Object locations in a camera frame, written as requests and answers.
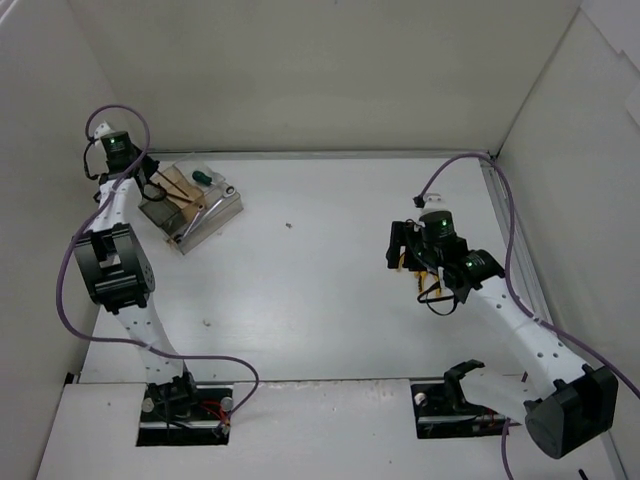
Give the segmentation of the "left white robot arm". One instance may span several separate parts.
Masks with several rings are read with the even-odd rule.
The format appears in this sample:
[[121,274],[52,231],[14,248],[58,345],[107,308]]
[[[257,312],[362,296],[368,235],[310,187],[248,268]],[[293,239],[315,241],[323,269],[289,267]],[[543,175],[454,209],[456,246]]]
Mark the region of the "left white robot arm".
[[130,223],[149,174],[139,167],[118,182],[140,150],[125,131],[102,125],[96,136],[107,160],[107,173],[100,178],[101,212],[80,236],[74,255],[91,300],[119,321],[138,348],[146,372],[145,400],[185,420],[198,411],[200,395],[161,324],[153,302],[153,269]]

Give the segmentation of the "long brown hex key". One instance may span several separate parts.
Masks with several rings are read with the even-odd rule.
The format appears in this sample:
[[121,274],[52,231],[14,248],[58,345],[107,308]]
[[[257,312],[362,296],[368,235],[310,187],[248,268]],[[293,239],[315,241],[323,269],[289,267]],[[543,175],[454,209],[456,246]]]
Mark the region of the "long brown hex key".
[[185,198],[189,197],[189,193],[187,191],[185,191],[176,181],[164,175],[162,172],[157,172],[153,179],[159,186],[172,195],[178,195]]

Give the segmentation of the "yellow handled cutting pliers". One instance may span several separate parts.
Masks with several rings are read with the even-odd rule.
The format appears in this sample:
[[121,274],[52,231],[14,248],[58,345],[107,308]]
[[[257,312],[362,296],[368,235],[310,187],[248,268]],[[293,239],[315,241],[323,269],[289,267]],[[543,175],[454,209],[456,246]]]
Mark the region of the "yellow handled cutting pliers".
[[[404,267],[404,255],[401,255],[396,271],[402,272],[404,270],[407,268]],[[428,271],[412,271],[412,274],[416,281],[417,293],[422,294],[426,289],[425,282],[429,279],[430,273]]]

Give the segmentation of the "short brown hex key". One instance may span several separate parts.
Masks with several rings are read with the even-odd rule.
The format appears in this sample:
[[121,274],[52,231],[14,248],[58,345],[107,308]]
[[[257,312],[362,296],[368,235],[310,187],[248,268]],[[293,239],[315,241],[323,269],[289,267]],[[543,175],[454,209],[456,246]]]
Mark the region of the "short brown hex key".
[[174,193],[170,193],[170,192],[166,192],[165,196],[173,201],[174,203],[181,203],[181,204],[185,204],[185,205],[189,205],[189,204],[199,204],[200,201],[198,199],[192,199],[191,197],[188,196],[183,196],[183,195],[177,195]]

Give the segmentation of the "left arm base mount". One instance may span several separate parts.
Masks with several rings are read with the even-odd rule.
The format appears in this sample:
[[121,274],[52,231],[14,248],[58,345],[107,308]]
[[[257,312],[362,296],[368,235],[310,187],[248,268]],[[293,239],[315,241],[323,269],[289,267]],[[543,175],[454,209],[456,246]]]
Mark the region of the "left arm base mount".
[[195,403],[184,406],[166,406],[147,397],[141,405],[136,446],[226,446],[233,407],[230,386],[199,387]]

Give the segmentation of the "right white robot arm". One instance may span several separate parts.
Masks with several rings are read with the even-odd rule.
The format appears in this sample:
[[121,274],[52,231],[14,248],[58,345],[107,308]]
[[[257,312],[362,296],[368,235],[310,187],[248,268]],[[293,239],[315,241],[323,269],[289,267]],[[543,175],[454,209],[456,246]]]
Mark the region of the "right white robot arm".
[[528,375],[525,383],[511,381],[479,360],[462,362],[444,374],[442,398],[449,409],[489,407],[525,426],[553,459],[611,428],[618,394],[615,374],[607,367],[591,367],[528,317],[510,295],[504,268],[489,252],[468,247],[449,211],[425,211],[418,221],[393,222],[386,260],[390,269],[436,274],[454,305],[465,305],[485,319]]

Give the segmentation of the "large silver ratchet wrench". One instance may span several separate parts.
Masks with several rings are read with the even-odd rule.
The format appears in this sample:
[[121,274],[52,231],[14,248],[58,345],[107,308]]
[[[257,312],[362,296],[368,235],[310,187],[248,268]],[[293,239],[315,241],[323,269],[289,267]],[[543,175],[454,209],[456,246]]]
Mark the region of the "large silver ratchet wrench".
[[199,225],[203,223],[209,216],[211,216],[227,199],[233,197],[236,193],[234,186],[228,185],[222,190],[221,196],[215,200],[211,205],[203,205],[197,212],[192,225]]

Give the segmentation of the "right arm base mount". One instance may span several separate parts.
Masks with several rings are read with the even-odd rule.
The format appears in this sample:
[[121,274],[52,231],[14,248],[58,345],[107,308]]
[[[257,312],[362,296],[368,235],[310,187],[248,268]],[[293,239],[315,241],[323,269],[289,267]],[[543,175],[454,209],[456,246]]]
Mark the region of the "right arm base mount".
[[455,406],[443,382],[412,383],[411,397],[420,440],[500,436],[505,417],[480,405]]

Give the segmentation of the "small silver ratchet wrench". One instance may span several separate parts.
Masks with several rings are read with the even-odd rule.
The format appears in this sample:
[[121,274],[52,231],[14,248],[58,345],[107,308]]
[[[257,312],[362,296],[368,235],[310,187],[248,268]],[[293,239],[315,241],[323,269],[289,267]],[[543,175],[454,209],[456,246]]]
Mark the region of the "small silver ratchet wrench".
[[184,241],[189,237],[191,232],[201,221],[201,218],[204,215],[204,211],[205,211],[205,206],[203,204],[199,204],[194,217],[192,218],[190,223],[186,226],[185,230],[180,235],[176,236],[175,243],[177,245],[181,246],[184,243]]

